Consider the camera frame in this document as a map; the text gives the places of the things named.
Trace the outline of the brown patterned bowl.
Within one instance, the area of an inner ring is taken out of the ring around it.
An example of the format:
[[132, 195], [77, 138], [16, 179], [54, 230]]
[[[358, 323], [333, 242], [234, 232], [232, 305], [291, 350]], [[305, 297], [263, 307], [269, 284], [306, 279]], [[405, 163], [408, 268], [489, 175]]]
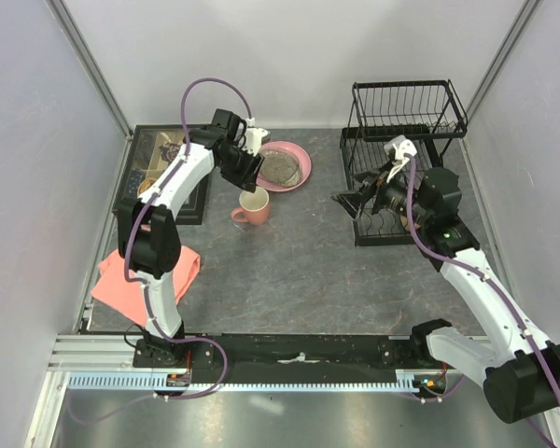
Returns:
[[402, 215], [400, 217], [400, 222], [404, 230], [409, 231], [411, 229], [411, 224], [409, 222], [409, 219], [405, 215]]

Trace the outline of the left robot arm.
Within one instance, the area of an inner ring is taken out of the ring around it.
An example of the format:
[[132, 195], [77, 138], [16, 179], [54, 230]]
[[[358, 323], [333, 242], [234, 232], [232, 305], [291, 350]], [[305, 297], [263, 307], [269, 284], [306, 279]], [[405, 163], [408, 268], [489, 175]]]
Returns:
[[178, 212], [214, 170], [234, 186], [255, 191], [263, 164], [259, 152], [269, 135], [254, 119], [219, 109], [211, 123], [185, 131], [182, 141], [171, 146], [172, 161], [144, 193], [119, 202], [118, 249], [124, 278], [140, 286], [147, 314], [142, 338], [135, 345], [136, 368], [178, 366], [189, 350], [173, 278], [182, 248]]

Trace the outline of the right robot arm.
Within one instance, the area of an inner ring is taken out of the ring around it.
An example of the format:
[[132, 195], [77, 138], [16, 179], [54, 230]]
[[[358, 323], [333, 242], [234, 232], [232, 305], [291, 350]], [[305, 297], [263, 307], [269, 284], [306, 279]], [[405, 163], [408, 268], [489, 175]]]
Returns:
[[333, 201], [353, 220], [367, 205], [373, 214], [397, 214], [489, 340], [478, 343], [444, 319], [430, 320], [412, 329], [411, 361], [423, 368], [440, 361], [459, 370], [482, 388], [492, 411], [508, 424], [560, 408], [560, 343], [514, 302], [459, 217], [458, 176], [438, 167], [414, 182], [402, 176], [391, 179], [379, 169], [357, 175], [357, 184], [355, 190], [333, 195]]

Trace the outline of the pink plate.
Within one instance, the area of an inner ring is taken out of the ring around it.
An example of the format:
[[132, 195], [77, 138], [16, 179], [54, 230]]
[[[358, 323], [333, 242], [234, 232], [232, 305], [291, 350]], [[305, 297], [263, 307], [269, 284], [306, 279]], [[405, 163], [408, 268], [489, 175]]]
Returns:
[[264, 157], [257, 185], [272, 192], [289, 192], [302, 186], [312, 172], [309, 154], [299, 145], [273, 141], [259, 152]]

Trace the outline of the pink mug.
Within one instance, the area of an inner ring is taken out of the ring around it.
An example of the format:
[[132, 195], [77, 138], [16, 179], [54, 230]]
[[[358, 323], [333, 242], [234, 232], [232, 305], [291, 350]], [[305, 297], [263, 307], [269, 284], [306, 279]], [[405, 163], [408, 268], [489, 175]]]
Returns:
[[256, 187], [254, 192], [242, 191], [239, 206], [231, 212], [231, 219], [238, 223], [259, 226], [264, 224], [270, 214], [270, 196], [266, 189]]

